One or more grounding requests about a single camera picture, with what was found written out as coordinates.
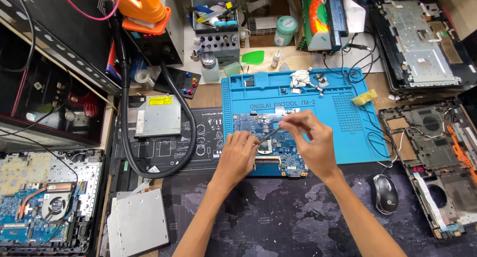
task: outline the cooling fan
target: cooling fan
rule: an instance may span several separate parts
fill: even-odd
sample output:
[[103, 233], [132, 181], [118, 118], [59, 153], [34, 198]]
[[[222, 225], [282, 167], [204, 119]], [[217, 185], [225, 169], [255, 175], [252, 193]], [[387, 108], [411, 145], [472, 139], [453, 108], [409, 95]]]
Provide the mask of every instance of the cooling fan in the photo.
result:
[[61, 220], [66, 214], [70, 193], [45, 193], [41, 207], [41, 217], [53, 222]]

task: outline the blue silicone repair mat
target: blue silicone repair mat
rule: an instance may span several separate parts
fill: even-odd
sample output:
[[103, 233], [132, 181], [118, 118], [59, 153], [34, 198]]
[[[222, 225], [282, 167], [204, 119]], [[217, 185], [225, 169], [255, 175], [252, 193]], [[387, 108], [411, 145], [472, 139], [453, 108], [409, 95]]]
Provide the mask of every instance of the blue silicone repair mat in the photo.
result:
[[[341, 72], [340, 68], [331, 70]], [[389, 155], [383, 134], [377, 129], [380, 125], [373, 104], [366, 103], [364, 106], [355, 107], [351, 99], [356, 93], [343, 75], [334, 74], [326, 69], [313, 69], [310, 78], [315, 85], [319, 84], [315, 74], [325, 74], [327, 78], [329, 85], [322, 88], [324, 94], [320, 95], [319, 91], [311, 86], [302, 87], [301, 94], [294, 94], [290, 91], [290, 75], [293, 72], [231, 75], [223, 78], [224, 139], [235, 130], [234, 114], [247, 114], [250, 111], [270, 114], [275, 113], [276, 106], [283, 106], [285, 110], [310, 109], [323, 124], [333, 129], [334, 151], [338, 164], [389, 160], [389, 157], [379, 155], [367, 138], [369, 135], [370, 141], [382, 155]], [[351, 77], [354, 81], [361, 79], [361, 71]], [[254, 85], [245, 87], [245, 82], [249, 80], [253, 80]], [[354, 86], [358, 95], [368, 91], [364, 81]]]

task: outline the computer mouse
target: computer mouse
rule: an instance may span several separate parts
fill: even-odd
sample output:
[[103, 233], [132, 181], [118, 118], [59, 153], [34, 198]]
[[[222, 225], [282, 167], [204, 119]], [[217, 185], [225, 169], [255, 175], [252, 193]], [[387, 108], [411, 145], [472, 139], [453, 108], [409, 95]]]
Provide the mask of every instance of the computer mouse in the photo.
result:
[[394, 183], [386, 175], [382, 174], [374, 176], [373, 182], [374, 185], [371, 185], [371, 190], [376, 209], [385, 215], [396, 211], [399, 198]]

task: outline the pink cable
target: pink cable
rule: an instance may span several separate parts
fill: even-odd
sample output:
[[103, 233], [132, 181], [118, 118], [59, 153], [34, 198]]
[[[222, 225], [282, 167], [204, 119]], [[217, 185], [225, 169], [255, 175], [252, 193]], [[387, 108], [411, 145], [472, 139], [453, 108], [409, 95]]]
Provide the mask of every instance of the pink cable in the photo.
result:
[[116, 12], [116, 9], [118, 9], [118, 5], [119, 5], [119, 0], [116, 1], [116, 5], [115, 7], [113, 8], [113, 11], [111, 11], [111, 13], [103, 18], [96, 18], [96, 17], [92, 17], [86, 13], [84, 13], [83, 11], [81, 11], [71, 0], [66, 0], [71, 6], [73, 6], [74, 9], [76, 9], [78, 12], [80, 12], [83, 16], [86, 16], [87, 18], [90, 18], [90, 19], [93, 19], [93, 20], [98, 20], [98, 21], [104, 21], [104, 20], [107, 20], [109, 19], [112, 15], [114, 15], [114, 13]]

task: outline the yellow sponge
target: yellow sponge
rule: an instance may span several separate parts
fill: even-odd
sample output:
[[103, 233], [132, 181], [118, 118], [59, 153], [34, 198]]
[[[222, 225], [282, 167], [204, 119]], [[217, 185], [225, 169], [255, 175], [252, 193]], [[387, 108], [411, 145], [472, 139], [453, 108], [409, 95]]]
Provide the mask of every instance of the yellow sponge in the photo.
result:
[[376, 94], [376, 91], [371, 89], [368, 92], [364, 92], [361, 95], [353, 98], [351, 101], [355, 104], [355, 106], [361, 106], [377, 96], [378, 94]]

